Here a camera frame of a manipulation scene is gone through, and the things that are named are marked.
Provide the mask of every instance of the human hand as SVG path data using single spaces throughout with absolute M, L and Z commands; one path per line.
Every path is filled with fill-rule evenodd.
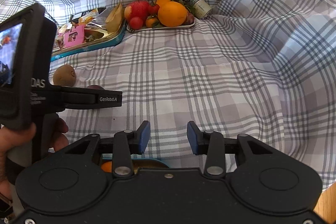
M 68 139 L 64 136 L 69 130 L 65 121 L 58 118 L 55 129 L 51 138 L 50 148 L 58 151 L 69 144 Z M 28 143 L 35 136 L 36 125 L 32 123 L 30 128 L 25 130 L 10 130 L 6 127 L 0 129 L 0 193 L 8 199 L 12 199 L 9 181 L 6 177 L 5 162 L 8 150 Z

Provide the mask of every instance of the large orange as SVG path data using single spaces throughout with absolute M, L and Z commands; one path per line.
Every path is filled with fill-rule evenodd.
M 160 7 L 164 6 L 166 3 L 170 2 L 171 0 L 156 0 L 155 3 Z
M 187 13 L 187 9 L 181 3 L 170 1 L 164 6 L 160 6 L 157 17 L 162 25 L 177 27 L 183 24 L 187 18 Z

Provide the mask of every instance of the wooden floor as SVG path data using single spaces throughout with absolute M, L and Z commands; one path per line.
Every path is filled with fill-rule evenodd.
M 321 194 L 314 211 L 328 223 L 336 223 L 336 183 Z

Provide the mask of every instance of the plate of fruit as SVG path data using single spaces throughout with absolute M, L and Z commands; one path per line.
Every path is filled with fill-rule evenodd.
M 128 31 L 186 29 L 195 25 L 194 10 L 182 0 L 137 0 L 125 8 Z

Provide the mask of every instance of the can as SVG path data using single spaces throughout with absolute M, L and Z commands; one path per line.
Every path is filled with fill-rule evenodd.
M 204 0 L 183 0 L 188 6 L 194 7 L 196 10 L 195 16 L 198 19 L 205 18 L 211 11 L 211 7 Z

